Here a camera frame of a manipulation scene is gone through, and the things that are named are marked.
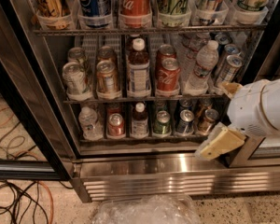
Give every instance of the speckled floor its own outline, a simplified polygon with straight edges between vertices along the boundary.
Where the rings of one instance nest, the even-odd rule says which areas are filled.
[[[29,181],[11,181],[21,188],[27,187]],[[44,182],[50,189],[54,201],[54,224],[91,223],[101,203],[82,203],[72,189],[64,188],[59,182]],[[36,196],[36,187],[29,193]],[[249,193],[218,196],[191,197],[200,216],[201,223],[207,224],[280,224],[280,192]],[[0,205],[12,202],[9,190],[0,192]],[[39,202],[49,214],[49,196],[40,188]],[[34,208],[28,209],[21,223],[33,223]],[[39,210],[35,214],[35,223],[47,223]],[[0,224],[10,223],[10,215],[0,215]]]

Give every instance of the water bottle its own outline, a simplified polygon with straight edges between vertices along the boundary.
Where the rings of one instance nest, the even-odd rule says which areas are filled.
[[[217,47],[218,42],[211,40],[197,53],[195,66],[189,74],[187,82],[188,89],[202,91],[196,95],[204,94],[207,91],[207,80],[218,61]]]

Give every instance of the plastic bag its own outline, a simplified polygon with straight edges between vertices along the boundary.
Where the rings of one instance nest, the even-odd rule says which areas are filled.
[[[104,202],[92,224],[199,224],[193,200],[154,195],[137,201]]]

